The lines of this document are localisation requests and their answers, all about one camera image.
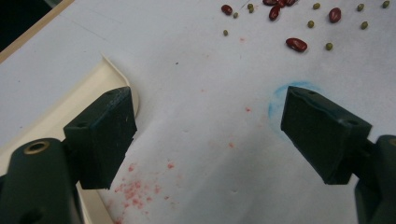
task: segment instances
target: bean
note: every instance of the bean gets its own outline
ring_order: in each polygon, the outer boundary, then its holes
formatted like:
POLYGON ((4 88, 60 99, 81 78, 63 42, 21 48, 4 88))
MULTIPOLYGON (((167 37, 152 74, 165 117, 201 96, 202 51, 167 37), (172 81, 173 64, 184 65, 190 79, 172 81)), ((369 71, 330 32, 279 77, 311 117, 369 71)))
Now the bean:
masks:
POLYGON ((289 38, 286 40, 286 44, 289 46, 289 48, 298 52, 304 52, 308 48, 308 45, 303 40, 298 38, 289 38))
POLYGON ((315 3, 315 4, 312 6, 312 8, 313 8, 314 10, 319 9, 319 8, 320 8, 320 3, 315 3))
POLYGON ((314 25, 315 25, 315 23, 314 23, 313 21, 309 21, 308 24, 307 24, 307 26, 308 26, 309 28, 314 27, 314 25))
POLYGON ((226 14, 227 16, 230 16, 231 14, 233 14, 233 9, 228 5, 222 6, 221 11, 224 12, 224 14, 226 14))
POLYGON ((326 50, 332 50, 332 43, 326 44, 326 50))
POLYGON ((364 4, 358 4, 358 11, 362 11, 364 9, 364 4))
POLYGON ((262 3, 268 7, 272 7, 277 4, 277 0, 262 0, 262 3))
POLYGON ((278 4, 280 7, 285 7, 285 5, 286 5, 286 0, 277 0, 277 4, 278 4))
POLYGON ((280 12, 280 6, 276 5, 274 7, 271 8, 270 10, 270 15, 269 18, 271 21, 276 20, 276 18, 279 16, 279 12, 280 12))
POLYGON ((286 6, 291 7, 296 3, 297 0, 286 0, 286 6))
POLYGON ((339 7, 335 7, 329 12, 329 20, 331 23, 341 20, 341 9, 339 7))
POLYGON ((369 23, 367 21, 364 21, 361 23, 361 29, 365 30, 367 28, 367 26, 369 26, 369 23))
POLYGON ((382 4, 382 8, 387 8, 387 7, 389 6, 389 3, 390 3, 390 1, 385 1, 385 2, 382 4))

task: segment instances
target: red bean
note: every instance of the red bean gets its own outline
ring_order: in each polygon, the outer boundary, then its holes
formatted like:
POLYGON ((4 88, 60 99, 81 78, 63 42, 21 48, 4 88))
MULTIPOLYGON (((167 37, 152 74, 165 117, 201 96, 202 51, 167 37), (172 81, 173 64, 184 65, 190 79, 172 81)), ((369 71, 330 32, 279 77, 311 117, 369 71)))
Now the red bean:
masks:
POLYGON ((339 7, 335 7, 329 12, 329 20, 331 23, 341 20, 341 9, 339 7))
POLYGON ((230 16, 231 14, 233 14, 233 9, 228 5, 222 6, 221 11, 224 12, 224 14, 226 14, 227 16, 230 16))
POLYGON ((286 6, 288 7, 291 7, 294 3, 296 3, 296 0, 286 0, 286 6))
POLYGON ((277 0, 277 4, 278 4, 280 7, 285 7, 285 5, 286 5, 286 0, 277 0))
POLYGON ((304 52, 308 48, 308 45, 303 40, 298 38, 289 38, 286 40, 286 44, 289 46, 289 48, 298 52, 304 52))
POLYGON ((277 16, 279 16, 279 12, 280 12, 280 6, 279 5, 276 5, 276 6, 272 7, 271 11, 270 11, 270 15, 269 15, 270 20, 271 21, 276 20, 277 16))
POLYGON ((262 3, 268 7, 271 7, 277 4, 277 0, 262 0, 262 3))

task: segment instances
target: white table surface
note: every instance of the white table surface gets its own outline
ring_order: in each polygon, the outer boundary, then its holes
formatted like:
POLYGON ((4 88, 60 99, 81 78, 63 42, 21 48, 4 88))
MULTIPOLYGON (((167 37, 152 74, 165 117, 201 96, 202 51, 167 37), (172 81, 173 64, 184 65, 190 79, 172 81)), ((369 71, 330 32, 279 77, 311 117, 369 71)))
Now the white table surface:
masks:
POLYGON ((356 178, 325 186, 280 118, 295 85, 373 124, 372 141, 396 134, 396 7, 332 0, 313 10, 316 2, 285 7, 271 22, 258 0, 249 1, 253 14, 236 0, 76 0, 0 64, 0 146, 103 52, 141 100, 134 141, 111 189, 100 191, 116 223, 357 223, 356 178), (223 4, 239 18, 222 14, 223 4), (336 24, 327 20, 333 7, 343 11, 336 24), (293 36, 308 43, 305 53, 286 47, 293 36))

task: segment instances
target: blue marker mark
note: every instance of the blue marker mark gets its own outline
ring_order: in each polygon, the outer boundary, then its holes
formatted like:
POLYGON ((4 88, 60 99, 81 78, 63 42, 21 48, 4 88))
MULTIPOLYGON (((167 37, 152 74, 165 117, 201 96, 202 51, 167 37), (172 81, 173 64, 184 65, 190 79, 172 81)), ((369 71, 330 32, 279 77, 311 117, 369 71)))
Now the blue marker mark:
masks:
POLYGON ((280 122, 282 121, 283 107, 285 106, 286 93, 288 87, 301 87, 311 91, 320 91, 320 88, 308 81, 295 81, 279 87, 271 97, 270 104, 268 105, 268 119, 271 128, 275 133, 278 133, 283 139, 289 139, 281 130, 280 122))

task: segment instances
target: kidney bean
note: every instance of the kidney bean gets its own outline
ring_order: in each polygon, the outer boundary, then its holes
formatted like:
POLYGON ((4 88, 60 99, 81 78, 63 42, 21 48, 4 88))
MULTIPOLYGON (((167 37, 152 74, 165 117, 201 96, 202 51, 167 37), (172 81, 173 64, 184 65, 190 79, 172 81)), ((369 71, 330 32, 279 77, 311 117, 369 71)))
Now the kidney bean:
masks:
POLYGON ((289 48, 298 52, 304 52, 308 48, 308 45, 303 40, 298 38, 289 38, 286 40, 286 44, 289 46, 289 48))
POLYGON ((226 14, 227 16, 230 16, 231 14, 233 14, 233 9, 228 5, 222 6, 221 11, 224 12, 224 14, 226 14))
POLYGON ((271 8, 269 18, 271 21, 276 20, 277 16, 279 16, 280 6, 276 5, 271 8))
POLYGON ((277 0, 262 0, 262 3, 268 7, 272 7, 277 4, 277 0))
POLYGON ((341 20, 341 9, 339 7, 335 7, 329 12, 329 20, 331 23, 341 20))
POLYGON ((291 7, 294 3, 296 3, 296 0, 286 0, 286 6, 288 7, 291 7))
POLYGON ((278 4, 280 7, 285 7, 285 5, 286 5, 286 0, 277 0, 277 4, 278 4))

